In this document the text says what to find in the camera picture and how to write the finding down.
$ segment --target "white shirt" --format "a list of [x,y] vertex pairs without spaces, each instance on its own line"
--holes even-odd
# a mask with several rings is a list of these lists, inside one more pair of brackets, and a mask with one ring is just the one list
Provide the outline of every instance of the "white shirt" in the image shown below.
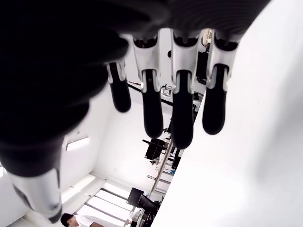
[[104,227],[120,227],[115,224],[112,224],[110,222],[98,219],[93,216],[88,216],[88,215],[75,215],[76,221],[78,222],[80,227],[90,227],[93,222],[98,223],[99,225],[102,225]]

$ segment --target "white wall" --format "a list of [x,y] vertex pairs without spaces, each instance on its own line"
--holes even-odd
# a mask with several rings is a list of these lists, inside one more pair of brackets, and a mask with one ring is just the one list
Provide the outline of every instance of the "white wall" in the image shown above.
[[16,195],[9,176],[4,171],[0,177],[0,227],[6,227],[25,215],[28,208]]
[[[171,116],[163,114],[164,127],[168,127]],[[94,173],[108,180],[143,190],[150,190],[152,180],[147,175],[155,175],[155,167],[145,153],[150,140],[143,123],[143,106],[132,103],[129,112],[114,111],[104,137]]]
[[[91,100],[89,112],[82,123],[66,135],[61,156],[62,190],[67,189],[93,170],[113,110],[114,105],[109,86],[107,86]],[[72,151],[65,150],[66,143],[87,136],[90,137],[88,146]]]

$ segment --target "black fingertip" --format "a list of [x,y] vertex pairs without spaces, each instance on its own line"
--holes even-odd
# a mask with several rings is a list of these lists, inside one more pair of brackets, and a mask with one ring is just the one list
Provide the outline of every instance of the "black fingertip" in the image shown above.
[[225,101],[227,92],[223,90],[224,67],[217,68],[216,84],[206,89],[202,125],[207,134],[218,134],[225,123]]
[[193,96],[186,93],[173,94],[171,135],[178,149],[187,148],[194,135]]
[[144,127],[146,134],[155,139],[163,131],[163,116],[160,92],[148,90],[143,93]]
[[132,102],[126,79],[124,81],[115,81],[115,83],[110,84],[110,88],[117,111],[121,113],[129,111]]

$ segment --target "desk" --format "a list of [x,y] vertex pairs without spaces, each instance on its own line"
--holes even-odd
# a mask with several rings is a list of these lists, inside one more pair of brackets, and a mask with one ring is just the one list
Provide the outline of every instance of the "desk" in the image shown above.
[[[152,227],[302,226],[302,7],[271,1],[244,35],[225,126],[214,136],[204,132],[203,100]],[[295,32],[291,51],[280,48],[290,37],[283,27]]]

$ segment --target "window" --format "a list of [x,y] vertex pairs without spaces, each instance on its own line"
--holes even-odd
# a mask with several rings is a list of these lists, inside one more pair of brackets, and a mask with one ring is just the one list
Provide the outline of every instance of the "window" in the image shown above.
[[105,183],[76,212],[76,214],[95,216],[118,226],[124,226],[135,207],[126,203],[129,192]]
[[109,192],[106,192],[104,190],[101,190],[99,191],[97,194],[96,194],[97,197],[105,200],[105,201],[108,201],[110,203],[113,203],[119,207],[122,207],[124,209],[127,209],[129,211],[132,211],[133,210],[133,206],[132,205],[129,205],[126,203],[126,200],[125,199],[122,199],[118,196],[115,196]]
[[87,205],[84,205],[78,212],[77,214],[81,214],[81,215],[89,215],[89,216],[94,216],[94,217],[97,217],[101,220],[105,220],[105,221],[108,221],[110,223],[113,223],[115,225],[118,225],[118,226],[124,226],[124,222],[123,221],[120,221],[116,218],[113,218],[109,215],[106,215],[102,212],[99,212],[95,209],[93,209],[92,207],[89,207]]

